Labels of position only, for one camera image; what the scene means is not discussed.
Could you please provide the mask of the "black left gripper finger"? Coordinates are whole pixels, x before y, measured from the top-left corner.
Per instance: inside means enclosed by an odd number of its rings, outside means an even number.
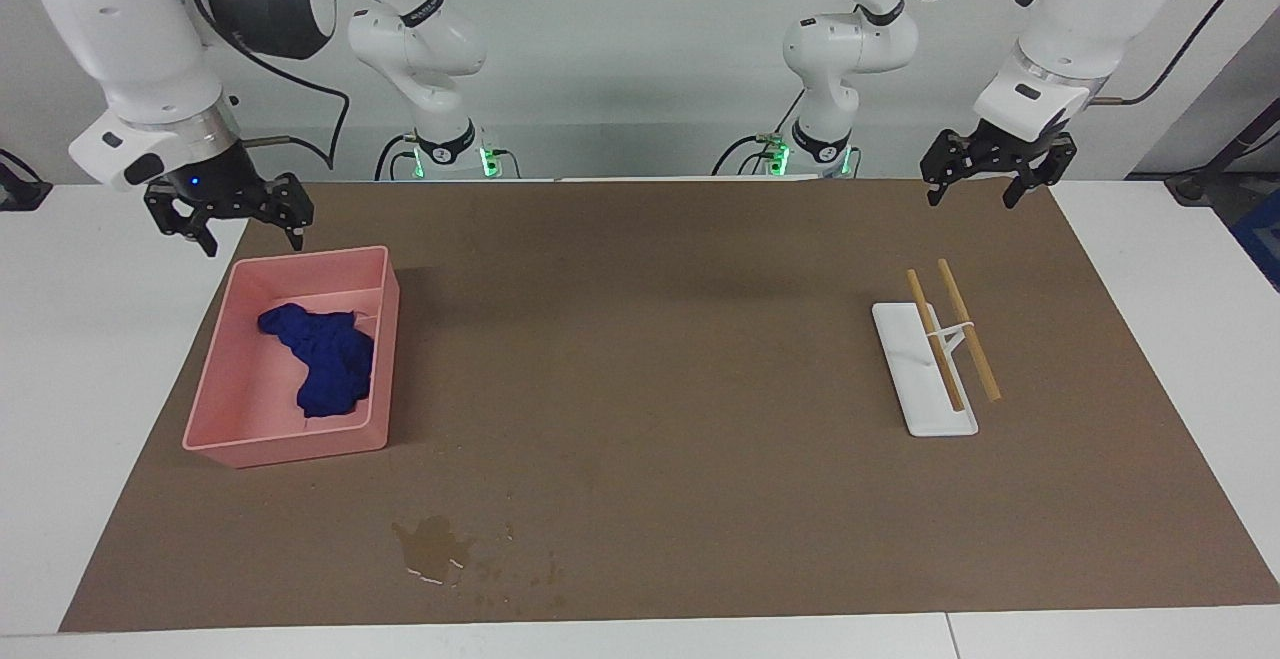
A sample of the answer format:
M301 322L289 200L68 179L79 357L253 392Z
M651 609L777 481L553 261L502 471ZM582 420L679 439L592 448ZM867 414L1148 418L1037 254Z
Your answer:
M922 179L928 186L927 200L931 207L937 207L947 189L956 182L969 180L975 175L970 156L972 139L959 132L940 132L920 159Z
M1042 156L1014 156L1014 179L1004 191L1004 205L1015 209L1019 200L1041 186L1055 186L1076 154L1074 139L1052 139Z

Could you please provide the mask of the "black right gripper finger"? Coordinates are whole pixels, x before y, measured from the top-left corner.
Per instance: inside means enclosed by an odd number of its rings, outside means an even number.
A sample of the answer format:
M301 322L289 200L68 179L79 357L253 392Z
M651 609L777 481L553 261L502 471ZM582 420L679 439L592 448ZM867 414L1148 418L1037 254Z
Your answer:
M284 232L292 250L305 248L305 232L314 223L314 203L293 173L280 173L273 180L250 180L244 203L251 220Z
M207 226L210 212L207 209L196 207L191 212L182 214L178 211L178 205L183 203L177 189L147 189L147 211L157 230L163 235L180 235L184 241L198 244L206 257L214 258L218 253L218 241Z

